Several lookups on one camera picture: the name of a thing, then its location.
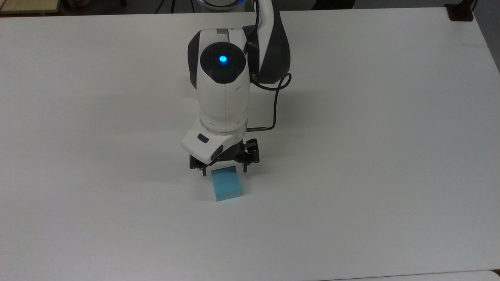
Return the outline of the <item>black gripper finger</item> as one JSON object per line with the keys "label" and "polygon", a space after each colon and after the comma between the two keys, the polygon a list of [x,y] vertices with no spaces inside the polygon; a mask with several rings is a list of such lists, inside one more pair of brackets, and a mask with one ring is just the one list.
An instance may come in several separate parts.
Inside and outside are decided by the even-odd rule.
{"label": "black gripper finger", "polygon": [[250,164],[259,163],[259,146],[257,139],[250,139],[247,142],[241,141],[240,162],[243,165],[243,173],[248,171]]}
{"label": "black gripper finger", "polygon": [[202,171],[202,176],[207,176],[207,167],[208,165],[196,159],[193,155],[189,156],[189,168],[192,170]]}

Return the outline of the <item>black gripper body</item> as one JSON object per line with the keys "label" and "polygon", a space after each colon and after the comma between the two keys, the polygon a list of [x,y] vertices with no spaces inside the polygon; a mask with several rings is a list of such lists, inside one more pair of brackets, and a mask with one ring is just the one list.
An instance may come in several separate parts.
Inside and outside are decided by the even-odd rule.
{"label": "black gripper body", "polygon": [[248,165],[248,153],[245,151],[245,145],[242,140],[217,155],[211,162],[211,165],[227,161],[235,161],[245,167]]}

